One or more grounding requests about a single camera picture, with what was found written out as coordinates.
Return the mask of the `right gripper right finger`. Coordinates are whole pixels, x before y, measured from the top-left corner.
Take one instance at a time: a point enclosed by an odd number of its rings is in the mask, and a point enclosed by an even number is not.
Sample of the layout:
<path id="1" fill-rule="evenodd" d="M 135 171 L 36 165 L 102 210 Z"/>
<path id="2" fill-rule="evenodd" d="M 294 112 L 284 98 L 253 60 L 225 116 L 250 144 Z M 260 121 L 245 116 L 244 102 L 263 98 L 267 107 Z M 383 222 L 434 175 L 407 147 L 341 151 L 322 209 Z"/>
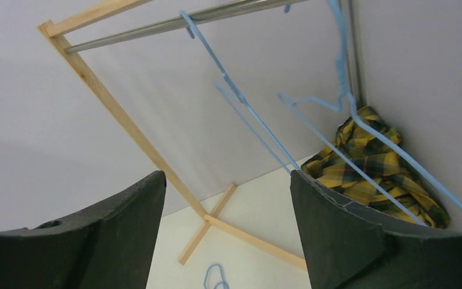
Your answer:
<path id="1" fill-rule="evenodd" d="M 312 288 L 462 288 L 462 233 L 391 217 L 300 170 L 290 191 Z"/>

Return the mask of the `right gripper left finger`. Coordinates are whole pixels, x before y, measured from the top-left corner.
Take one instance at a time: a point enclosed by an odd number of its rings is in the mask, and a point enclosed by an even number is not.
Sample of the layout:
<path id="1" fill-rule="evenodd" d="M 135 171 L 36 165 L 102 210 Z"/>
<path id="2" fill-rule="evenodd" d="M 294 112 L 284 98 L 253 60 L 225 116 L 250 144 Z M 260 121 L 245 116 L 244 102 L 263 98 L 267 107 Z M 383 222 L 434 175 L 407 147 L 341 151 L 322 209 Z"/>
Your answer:
<path id="1" fill-rule="evenodd" d="M 0 288 L 145 288 L 167 187 L 154 171 L 36 228 L 0 232 Z"/>

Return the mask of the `blue wire hanger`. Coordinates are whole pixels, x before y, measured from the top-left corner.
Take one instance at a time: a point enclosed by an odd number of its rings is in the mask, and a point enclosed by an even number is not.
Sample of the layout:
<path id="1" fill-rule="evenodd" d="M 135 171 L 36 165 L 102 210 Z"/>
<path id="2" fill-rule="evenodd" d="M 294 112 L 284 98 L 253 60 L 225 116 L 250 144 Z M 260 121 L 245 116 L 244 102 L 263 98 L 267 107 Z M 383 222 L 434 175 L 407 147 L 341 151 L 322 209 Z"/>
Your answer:
<path id="1" fill-rule="evenodd" d="M 367 125 L 358 115 L 357 112 L 357 102 L 355 97 L 351 92 L 351 86 L 348 76 L 347 68 L 347 25 L 345 18 L 343 16 L 342 9 L 340 8 L 338 1 L 328 1 L 328 6 L 330 7 L 337 27 L 339 30 L 339 56 L 335 59 L 335 67 L 337 74 L 337 81 L 339 85 L 339 93 L 337 95 L 337 104 L 333 105 L 321 98 L 317 97 L 308 97 L 302 98 L 299 100 L 294 100 L 289 96 L 279 93 L 278 96 L 280 100 L 316 135 L 318 136 L 327 146 L 329 146 L 332 151 L 334 151 L 338 156 L 340 156 L 353 170 L 355 170 L 359 175 L 361 175 L 365 180 L 372 184 L 380 193 L 387 197 L 391 202 L 393 202 L 401 211 L 405 212 L 418 224 L 424 225 L 424 223 L 418 219 L 413 213 L 401 205 L 394 197 L 383 190 L 376 182 L 373 181 L 363 170 L 359 169 L 349 158 L 347 158 L 338 148 L 332 145 L 295 107 L 298 104 L 303 104 L 306 102 L 316 102 L 324 107 L 327 107 L 335 112 L 341 112 L 343 109 L 343 99 L 346 99 L 349 103 L 350 115 L 351 118 L 358 124 L 359 127 L 364 129 L 366 132 L 370 133 L 387 147 L 391 148 L 395 153 L 397 153 L 401 158 L 403 158 L 409 165 L 412 166 L 426 181 L 428 181 L 434 188 L 436 188 L 440 193 L 444 194 L 451 202 L 453 202 L 460 210 L 462 210 L 462 201 L 451 193 L 440 181 L 438 181 L 429 171 L 427 171 L 422 165 L 420 165 L 410 154 L 405 150 L 400 148 L 397 144 L 394 144 L 387 137 L 382 135 L 377 130 L 373 129 L 371 126 Z"/>
<path id="2" fill-rule="evenodd" d="M 233 108 L 234 112 L 238 115 L 238 117 L 245 123 L 248 129 L 252 132 L 253 135 L 260 141 L 263 147 L 270 153 L 270 155 L 287 171 L 288 174 L 291 173 L 291 170 L 288 168 L 288 165 L 285 164 L 280 157 L 273 151 L 270 145 L 266 143 L 266 141 L 260 136 L 258 131 L 253 128 L 251 123 L 244 117 L 244 115 L 237 109 L 236 105 L 230 100 L 231 95 L 233 95 L 254 117 L 256 122 L 262 127 L 262 129 L 267 133 L 270 139 L 274 142 L 274 144 L 280 149 L 281 153 L 288 159 L 289 164 L 294 168 L 294 170 L 300 170 L 300 166 L 296 163 L 296 161 L 292 158 L 289 154 L 287 149 L 282 145 L 280 140 L 274 135 L 274 133 L 270 130 L 270 128 L 266 125 L 266 123 L 261 119 L 260 115 L 254 110 L 254 108 L 248 103 L 244 94 L 240 91 L 240 89 L 236 86 L 233 82 L 229 74 L 227 73 L 225 67 L 215 54 L 214 50 L 211 48 L 210 44 L 207 42 L 199 28 L 197 27 L 194 18 L 192 18 L 187 12 L 184 10 L 179 11 L 179 16 L 186 22 L 188 27 L 186 30 L 192 39 L 198 38 L 201 44 L 205 47 L 207 53 L 212 58 L 218 69 L 220 70 L 221 76 L 224 82 L 227 84 L 229 89 L 225 89 L 221 86 L 218 82 L 214 82 L 215 88 L 219 91 L 220 95 L 226 100 L 226 102 Z"/>

